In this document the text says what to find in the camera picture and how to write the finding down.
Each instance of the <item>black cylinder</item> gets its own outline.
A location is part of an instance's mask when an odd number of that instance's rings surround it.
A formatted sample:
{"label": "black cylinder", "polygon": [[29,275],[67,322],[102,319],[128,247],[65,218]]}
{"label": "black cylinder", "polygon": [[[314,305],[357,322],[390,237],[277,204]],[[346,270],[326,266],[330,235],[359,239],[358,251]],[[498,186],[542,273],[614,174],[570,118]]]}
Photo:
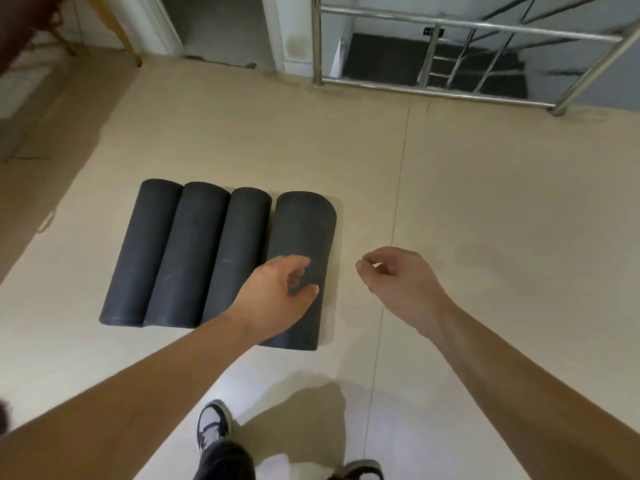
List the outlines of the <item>black cylinder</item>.
{"label": "black cylinder", "polygon": [[229,204],[217,185],[191,182],[182,190],[151,295],[145,326],[200,324]]}
{"label": "black cylinder", "polygon": [[300,278],[298,288],[313,283],[320,286],[320,293],[299,322],[262,345],[294,350],[317,349],[324,279],[329,265],[335,222],[335,209],[322,195],[287,192],[278,197],[267,259],[292,254],[310,258],[311,264]]}
{"label": "black cylinder", "polygon": [[260,266],[270,210],[267,192],[244,187],[231,193],[202,323],[231,306],[246,279]]}
{"label": "black cylinder", "polygon": [[181,193],[182,185],[159,178],[140,185],[100,323],[142,326]]}

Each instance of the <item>hand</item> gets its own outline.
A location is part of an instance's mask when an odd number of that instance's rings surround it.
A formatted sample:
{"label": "hand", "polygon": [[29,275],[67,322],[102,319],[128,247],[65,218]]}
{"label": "hand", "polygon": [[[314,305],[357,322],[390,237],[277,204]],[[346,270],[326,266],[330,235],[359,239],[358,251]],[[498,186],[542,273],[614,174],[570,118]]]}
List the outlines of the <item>hand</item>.
{"label": "hand", "polygon": [[416,252],[380,248],[365,254],[356,269],[391,313],[426,337],[439,318],[457,308],[431,266]]}
{"label": "hand", "polygon": [[256,268],[244,282],[227,313],[248,326],[255,343],[288,329],[316,299],[318,285],[307,285],[297,295],[289,295],[289,288],[300,283],[309,263],[304,256],[278,256]]}

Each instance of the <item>wooden chair leg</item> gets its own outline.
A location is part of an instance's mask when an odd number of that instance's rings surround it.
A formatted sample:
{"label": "wooden chair leg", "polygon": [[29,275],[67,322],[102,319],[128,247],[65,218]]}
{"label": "wooden chair leg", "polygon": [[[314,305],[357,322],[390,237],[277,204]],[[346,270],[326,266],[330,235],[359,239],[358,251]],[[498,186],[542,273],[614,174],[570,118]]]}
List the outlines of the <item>wooden chair leg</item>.
{"label": "wooden chair leg", "polygon": [[67,51],[67,53],[69,55],[71,55],[72,57],[76,57],[77,53],[76,50],[71,46],[71,44],[68,42],[68,40],[66,40],[64,37],[62,37],[62,35],[60,35],[60,32],[58,31],[57,28],[55,27],[50,27],[47,29],[47,31],[51,34],[51,36],[56,39],[58,42],[60,42],[60,45],[62,45],[62,47],[64,47]]}
{"label": "wooden chair leg", "polygon": [[124,48],[128,53],[136,60],[136,64],[138,67],[142,65],[142,58],[136,54],[135,50],[133,50],[133,46],[129,40],[129,37],[125,33],[122,28],[122,25],[116,18],[116,16],[111,11],[109,5],[105,0],[84,0],[87,5],[89,5],[94,12],[100,17],[102,23],[104,23],[105,27],[107,27],[110,31],[115,33],[120,39],[120,42],[123,44]]}

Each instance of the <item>person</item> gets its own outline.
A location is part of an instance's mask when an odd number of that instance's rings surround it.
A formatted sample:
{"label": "person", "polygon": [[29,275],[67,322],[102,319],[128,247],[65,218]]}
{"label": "person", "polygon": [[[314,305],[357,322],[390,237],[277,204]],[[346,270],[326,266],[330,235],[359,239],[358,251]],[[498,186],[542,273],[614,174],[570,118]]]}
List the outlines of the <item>person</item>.
{"label": "person", "polygon": [[[295,296],[289,288],[308,265],[300,256],[268,261],[215,320],[6,435],[0,477],[132,479],[232,362],[304,314],[318,286]],[[356,269],[391,313],[437,347],[532,479],[640,479],[640,435],[457,306],[419,254],[380,248]],[[196,480],[255,478],[231,425],[221,401],[204,408]],[[382,476],[362,460],[333,478],[364,472]]]}

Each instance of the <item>person's left hand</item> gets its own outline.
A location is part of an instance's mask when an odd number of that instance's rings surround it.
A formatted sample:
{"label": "person's left hand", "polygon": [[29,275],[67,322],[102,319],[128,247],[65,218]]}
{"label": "person's left hand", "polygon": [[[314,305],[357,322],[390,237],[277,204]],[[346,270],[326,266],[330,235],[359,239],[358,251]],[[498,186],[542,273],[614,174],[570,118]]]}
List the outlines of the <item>person's left hand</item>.
{"label": "person's left hand", "polygon": [[318,285],[297,286],[311,260],[304,256],[278,256],[256,268],[226,313],[248,326],[256,343],[288,329],[305,314],[318,295]]}

